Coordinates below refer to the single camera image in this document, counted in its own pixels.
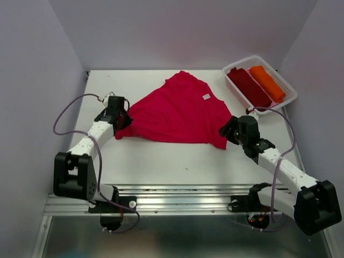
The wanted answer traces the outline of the crimson red t shirt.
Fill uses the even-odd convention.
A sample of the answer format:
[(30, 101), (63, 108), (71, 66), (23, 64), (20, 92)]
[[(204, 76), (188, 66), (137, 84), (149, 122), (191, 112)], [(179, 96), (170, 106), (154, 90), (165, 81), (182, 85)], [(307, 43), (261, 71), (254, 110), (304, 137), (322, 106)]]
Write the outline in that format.
[(231, 118), (224, 101), (209, 85), (180, 71), (129, 109), (133, 122), (117, 131), (115, 138), (140, 137), (151, 141), (211, 144), (226, 149), (219, 129)]

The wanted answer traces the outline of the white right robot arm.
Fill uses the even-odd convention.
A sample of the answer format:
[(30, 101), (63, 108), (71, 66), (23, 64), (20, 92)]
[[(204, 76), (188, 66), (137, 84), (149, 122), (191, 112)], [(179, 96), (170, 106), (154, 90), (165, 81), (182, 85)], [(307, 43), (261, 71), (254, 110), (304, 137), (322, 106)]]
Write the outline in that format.
[(342, 221), (335, 186), (319, 181), (285, 159), (275, 145), (260, 136), (257, 120), (252, 116), (233, 116), (220, 130), (220, 136), (240, 145), (245, 155), (274, 175), (289, 192), (280, 191), (276, 183), (255, 184), (246, 195), (231, 196), (228, 210), (245, 212), (251, 227), (265, 229), (267, 223), (253, 216), (262, 211), (279, 211), (296, 222), (306, 235), (313, 235)]

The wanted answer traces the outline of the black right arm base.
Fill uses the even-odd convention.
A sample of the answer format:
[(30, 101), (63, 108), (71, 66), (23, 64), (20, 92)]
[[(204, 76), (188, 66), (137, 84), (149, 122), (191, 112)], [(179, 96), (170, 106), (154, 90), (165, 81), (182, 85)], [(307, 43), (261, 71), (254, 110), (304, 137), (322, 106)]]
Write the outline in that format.
[(267, 205), (263, 205), (259, 200), (258, 193), (262, 190), (267, 190), (267, 187), (271, 186), (269, 183), (255, 184), (249, 189), (249, 193), (246, 195), (232, 195), (227, 209), (231, 212), (260, 212), (267, 208), (269, 212), (270, 202)]

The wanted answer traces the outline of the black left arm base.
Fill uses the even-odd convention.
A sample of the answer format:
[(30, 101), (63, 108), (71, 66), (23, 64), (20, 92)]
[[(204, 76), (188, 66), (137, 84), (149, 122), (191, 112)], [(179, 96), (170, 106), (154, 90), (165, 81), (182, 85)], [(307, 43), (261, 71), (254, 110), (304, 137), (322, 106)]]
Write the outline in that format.
[(89, 202), (88, 213), (134, 213), (137, 206), (136, 196), (126, 196), (112, 185), (101, 185), (101, 193), (105, 199), (96, 191), (93, 199)]

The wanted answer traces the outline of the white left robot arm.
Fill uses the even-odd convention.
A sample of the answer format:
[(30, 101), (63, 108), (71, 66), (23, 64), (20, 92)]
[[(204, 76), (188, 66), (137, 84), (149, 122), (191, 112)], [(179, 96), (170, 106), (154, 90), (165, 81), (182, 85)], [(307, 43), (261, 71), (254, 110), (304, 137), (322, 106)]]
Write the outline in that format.
[(88, 132), (70, 131), (59, 133), (57, 123), (53, 125), (56, 135), (81, 134), (83, 138), (67, 152), (59, 152), (54, 158), (53, 192), (56, 196), (86, 200), (93, 202), (101, 200), (101, 206), (109, 212), (119, 208), (119, 198), (107, 193), (103, 197), (98, 194), (101, 188), (96, 178), (94, 159), (101, 157), (101, 148), (112, 139), (117, 131), (131, 125), (133, 119), (129, 116), (129, 101), (122, 96), (109, 93), (101, 98), (95, 94), (84, 94), (96, 97), (104, 105), (104, 109), (95, 117)]

